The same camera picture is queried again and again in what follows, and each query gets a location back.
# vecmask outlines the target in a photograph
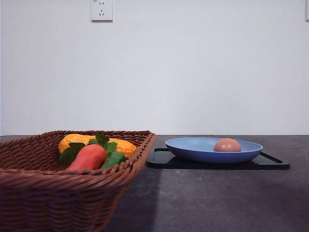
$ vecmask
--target black tray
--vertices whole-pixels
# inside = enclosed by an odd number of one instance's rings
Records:
[[[282,170],[289,169],[290,162],[261,151],[251,161],[233,164],[214,164],[184,160],[174,156],[167,148],[154,148],[148,156],[146,166],[162,169],[234,169],[234,170]]]

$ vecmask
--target egg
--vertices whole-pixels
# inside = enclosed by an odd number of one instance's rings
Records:
[[[214,151],[225,151],[225,152],[236,152],[241,151],[241,146],[239,142],[237,142],[235,139],[221,139],[219,140],[215,146]]]

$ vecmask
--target toy carrot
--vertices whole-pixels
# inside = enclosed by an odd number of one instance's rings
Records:
[[[105,149],[98,144],[84,146],[78,152],[76,159],[66,170],[69,171],[99,169],[107,156],[108,154]]]

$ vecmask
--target table surface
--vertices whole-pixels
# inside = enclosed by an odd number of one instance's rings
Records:
[[[265,151],[290,161],[291,168],[145,166],[123,195],[105,232],[309,231],[309,135],[202,136],[261,144]],[[1,141],[20,137],[2,136]],[[154,147],[165,147],[167,139],[176,137],[188,136],[159,135]]]

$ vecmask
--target blue plate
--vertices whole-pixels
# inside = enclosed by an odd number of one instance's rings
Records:
[[[240,163],[257,157],[263,147],[259,144],[236,140],[241,146],[240,152],[213,151],[214,145],[221,138],[187,137],[165,141],[169,151],[175,156],[206,163]]]

